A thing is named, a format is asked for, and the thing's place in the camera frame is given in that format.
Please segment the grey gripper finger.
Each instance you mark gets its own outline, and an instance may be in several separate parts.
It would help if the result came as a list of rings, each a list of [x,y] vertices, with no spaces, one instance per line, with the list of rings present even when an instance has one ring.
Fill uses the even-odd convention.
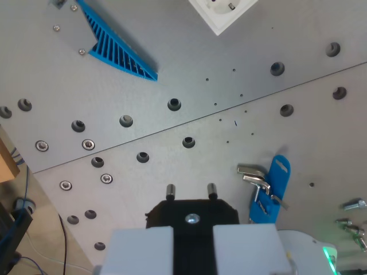
[[[273,224],[216,225],[213,242],[218,274],[291,274]]]
[[[173,274],[174,230],[170,226],[112,233],[100,274]]]

